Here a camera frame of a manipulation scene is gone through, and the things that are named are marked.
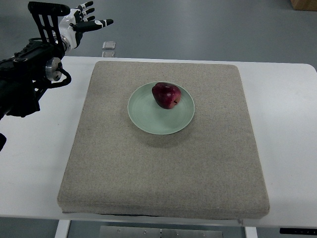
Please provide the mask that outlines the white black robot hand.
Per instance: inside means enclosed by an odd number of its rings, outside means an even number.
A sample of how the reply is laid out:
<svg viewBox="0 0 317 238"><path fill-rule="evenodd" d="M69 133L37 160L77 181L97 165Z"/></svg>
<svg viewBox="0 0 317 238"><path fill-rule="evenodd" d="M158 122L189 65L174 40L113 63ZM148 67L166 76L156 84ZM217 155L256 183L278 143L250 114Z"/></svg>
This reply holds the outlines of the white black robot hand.
<svg viewBox="0 0 317 238"><path fill-rule="evenodd" d="M93 4L93 1L88 1L72 8L59 23L58 28L65 52L77 48L84 33L100 30L113 24L113 19L96 20L92 15L95 11Z"/></svg>

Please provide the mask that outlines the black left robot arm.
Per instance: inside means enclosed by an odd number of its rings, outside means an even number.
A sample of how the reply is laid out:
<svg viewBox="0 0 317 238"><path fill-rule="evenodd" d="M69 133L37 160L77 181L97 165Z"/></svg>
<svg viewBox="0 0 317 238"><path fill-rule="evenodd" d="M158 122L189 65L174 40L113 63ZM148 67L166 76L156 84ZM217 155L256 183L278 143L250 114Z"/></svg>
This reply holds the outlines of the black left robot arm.
<svg viewBox="0 0 317 238"><path fill-rule="evenodd" d="M32 38L20 52L0 62L0 116L24 118L40 110L39 100L48 89L68 85L70 74L63 69L65 55L58 18L70 7L31 1L28 9L40 37Z"/></svg>

